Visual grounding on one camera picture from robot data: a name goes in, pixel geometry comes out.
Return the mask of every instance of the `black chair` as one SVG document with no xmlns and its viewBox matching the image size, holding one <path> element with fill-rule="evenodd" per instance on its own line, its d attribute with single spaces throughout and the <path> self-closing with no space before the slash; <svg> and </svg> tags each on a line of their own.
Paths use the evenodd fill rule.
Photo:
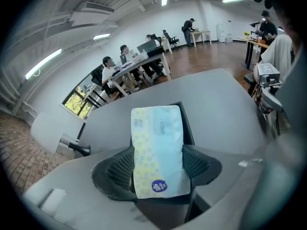
<svg viewBox="0 0 307 230">
<path fill-rule="evenodd" d="M 162 38 L 161 37 L 157 37 L 155 34 L 151 34 L 150 38 L 157 40 L 159 42 L 160 46 L 161 46 L 161 44 L 162 44 Z"/>
<path fill-rule="evenodd" d="M 91 81 L 93 83 L 97 84 L 98 86 L 100 86 L 101 90 L 102 91 L 104 90 L 106 92 L 106 94 L 108 95 L 108 97 L 110 97 L 111 95 L 114 94 L 114 92 L 117 92 L 118 90 L 117 90 L 117 88 L 110 88 L 108 86 L 108 84 L 105 84 L 105 85 L 102 84 L 102 69 L 103 69 L 103 66 L 100 65 L 99 67 L 97 67 L 96 69 L 94 69 L 91 72 L 91 75 L 93 77 L 91 79 Z"/>
<path fill-rule="evenodd" d="M 157 41 L 159 42 L 160 46 L 161 46 L 161 44 L 162 44 L 162 38 L 159 36 L 159 37 L 155 38 L 155 40 L 157 40 Z"/>
<path fill-rule="evenodd" d="M 252 93 L 254 92 L 256 85 L 257 85 L 256 81 L 254 80 L 253 72 L 245 75 L 244 80 L 249 84 L 248 94 L 251 96 Z"/>
<path fill-rule="evenodd" d="M 170 37 L 166 30 L 163 30 L 164 36 L 168 39 L 170 45 L 174 45 L 175 50 L 178 50 L 176 44 L 179 42 L 179 39 L 175 39 L 176 36 Z"/>
</svg>

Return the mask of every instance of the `window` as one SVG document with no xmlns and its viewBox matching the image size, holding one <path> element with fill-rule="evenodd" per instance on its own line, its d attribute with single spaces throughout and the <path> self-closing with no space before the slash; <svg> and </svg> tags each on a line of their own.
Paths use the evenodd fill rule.
<svg viewBox="0 0 307 230">
<path fill-rule="evenodd" d="M 83 93 L 81 88 L 77 86 L 76 89 L 70 93 L 66 102 L 63 103 L 64 106 L 66 106 L 69 110 L 71 110 L 82 119 L 87 116 L 92 107 L 90 103 L 83 101 L 83 96 L 85 96 L 85 93 Z"/>
<path fill-rule="evenodd" d="M 91 78 L 91 75 L 86 76 L 62 102 L 64 106 L 66 106 L 69 110 L 71 110 L 82 119 L 87 117 L 88 112 L 93 106 L 92 101 L 88 99 L 83 101 L 88 87 L 93 84 Z"/>
</svg>

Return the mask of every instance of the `white chair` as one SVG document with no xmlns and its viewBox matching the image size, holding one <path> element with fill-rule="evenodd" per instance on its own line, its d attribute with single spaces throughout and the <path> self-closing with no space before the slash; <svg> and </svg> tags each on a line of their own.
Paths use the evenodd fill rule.
<svg viewBox="0 0 307 230">
<path fill-rule="evenodd" d="M 80 147 L 63 138 L 65 127 L 65 123 L 56 120 L 47 113 L 41 112 L 31 126 L 31 135 L 48 153 L 54 154 L 59 143 L 63 143 L 83 156 L 90 155 L 91 146 Z"/>
</svg>

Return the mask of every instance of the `air conditioner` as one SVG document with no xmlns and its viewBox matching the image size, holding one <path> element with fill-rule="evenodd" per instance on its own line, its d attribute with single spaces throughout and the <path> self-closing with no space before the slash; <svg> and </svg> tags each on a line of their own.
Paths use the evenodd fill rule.
<svg viewBox="0 0 307 230">
<path fill-rule="evenodd" d="M 109 8 L 107 6 L 93 3 L 93 2 L 82 2 L 76 11 L 80 12 L 96 12 L 96 13 L 105 13 L 105 14 L 112 14 L 114 13 L 114 9 Z"/>
<path fill-rule="evenodd" d="M 86 24 L 101 24 L 114 12 L 114 9 L 107 6 L 93 3 L 83 2 L 72 13 L 70 21 L 72 26 L 86 25 Z"/>
</svg>

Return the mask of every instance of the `brick floor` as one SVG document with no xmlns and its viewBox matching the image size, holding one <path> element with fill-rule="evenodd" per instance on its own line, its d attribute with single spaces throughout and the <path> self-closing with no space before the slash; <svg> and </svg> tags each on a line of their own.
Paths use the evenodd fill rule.
<svg viewBox="0 0 307 230">
<path fill-rule="evenodd" d="M 0 111 L 0 161 L 18 193 L 65 161 L 74 158 L 70 149 L 59 148 L 55 155 L 44 152 L 31 137 L 23 120 Z"/>
</svg>

